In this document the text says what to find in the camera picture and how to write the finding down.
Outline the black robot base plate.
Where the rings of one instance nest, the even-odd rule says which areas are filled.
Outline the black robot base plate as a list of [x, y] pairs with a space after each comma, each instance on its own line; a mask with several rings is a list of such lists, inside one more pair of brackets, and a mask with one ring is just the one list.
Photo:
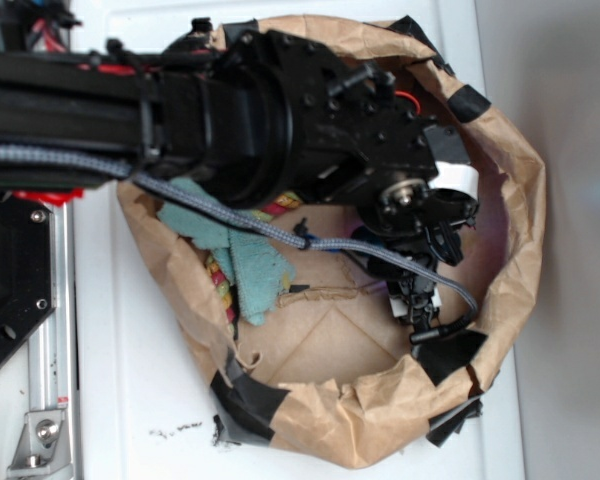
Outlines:
[[52, 219], [0, 194], [0, 369], [54, 310]]

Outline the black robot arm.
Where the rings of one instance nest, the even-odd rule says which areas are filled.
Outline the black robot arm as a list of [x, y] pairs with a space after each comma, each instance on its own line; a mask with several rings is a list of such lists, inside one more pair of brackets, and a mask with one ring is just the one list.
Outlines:
[[227, 51], [0, 53], [0, 190], [64, 192], [142, 173], [187, 177], [234, 209], [290, 190], [356, 207], [450, 265], [478, 208], [457, 131], [422, 116], [372, 61], [246, 31]]

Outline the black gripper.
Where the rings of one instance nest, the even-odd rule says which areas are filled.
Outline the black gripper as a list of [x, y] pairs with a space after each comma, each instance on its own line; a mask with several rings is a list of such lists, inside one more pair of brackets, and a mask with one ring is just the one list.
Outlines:
[[392, 247], [423, 239], [432, 256], [458, 264], [457, 231], [479, 204], [479, 174], [458, 131], [419, 114], [374, 61], [352, 67], [282, 33], [279, 62], [296, 135], [282, 188], [310, 204], [354, 206]]

